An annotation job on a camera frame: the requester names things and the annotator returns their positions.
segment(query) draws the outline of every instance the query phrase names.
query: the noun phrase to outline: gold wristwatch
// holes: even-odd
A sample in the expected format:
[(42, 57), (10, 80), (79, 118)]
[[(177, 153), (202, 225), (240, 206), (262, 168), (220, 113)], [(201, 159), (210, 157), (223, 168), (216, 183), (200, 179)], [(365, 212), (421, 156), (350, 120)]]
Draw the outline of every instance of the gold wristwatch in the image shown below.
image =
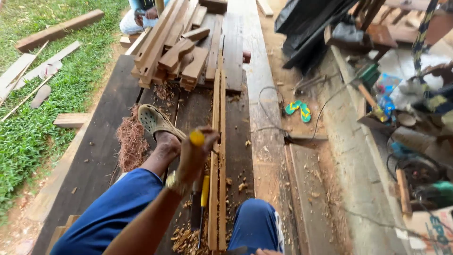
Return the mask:
[(190, 191), (190, 185), (187, 183), (183, 183), (180, 180), (180, 178), (177, 175), (177, 171), (173, 171), (171, 174), (169, 174), (165, 186), (168, 189), (178, 193), (182, 197), (186, 196), (187, 193)]

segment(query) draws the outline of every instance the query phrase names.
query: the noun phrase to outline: wooden workbench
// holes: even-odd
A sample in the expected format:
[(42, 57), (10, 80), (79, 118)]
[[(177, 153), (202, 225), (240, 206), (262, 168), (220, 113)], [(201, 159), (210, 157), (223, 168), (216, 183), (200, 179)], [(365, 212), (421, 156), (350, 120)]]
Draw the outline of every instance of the wooden workbench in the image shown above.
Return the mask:
[[(225, 63), (228, 63), (228, 55), (225, 54)], [(122, 122), (123, 117), (130, 115), (129, 108), (134, 103), (148, 103), (156, 105), (170, 116), (175, 126), (186, 134), (202, 125), (211, 123), (212, 117), (212, 91), (207, 88), (195, 88), (192, 92), (173, 87), (174, 96), (170, 100), (161, 100), (153, 89), (141, 89), (138, 87), (138, 79), (130, 75), (134, 66), (134, 56), (121, 55), (107, 83), (105, 91), (93, 114), (93, 118), (87, 128), (82, 143), (77, 150), (69, 172), (57, 195), (55, 203), (44, 222), (42, 231), (36, 241), (33, 254), (44, 254), (50, 242), (55, 227), (65, 224), (69, 215), (81, 215), (103, 192), (105, 192), (121, 174), (116, 154), (120, 145), (115, 136), (116, 129)], [(251, 147), (245, 146), (247, 140), (251, 140), (249, 123), (249, 102), (247, 81), (245, 72), (234, 77), (241, 77), (240, 84), (243, 93), (240, 100), (234, 100), (233, 96), (226, 96), (226, 177), (233, 180), (227, 195), (230, 203), (239, 204), (247, 198), (253, 197), (253, 169)], [(150, 149), (156, 146), (152, 137), (145, 134), (150, 143)], [(174, 171), (178, 166), (179, 159), (169, 167)], [(251, 192), (238, 192), (238, 186), (246, 177)], [(190, 218), (190, 210), (183, 209), (183, 204), (189, 200), (187, 196), (179, 205), (171, 224), (163, 237), (157, 254), (174, 254), (172, 251), (174, 229), (183, 224), (187, 225)], [(233, 218), (237, 207), (231, 209)], [(232, 221), (227, 221), (226, 231), (232, 229)]]

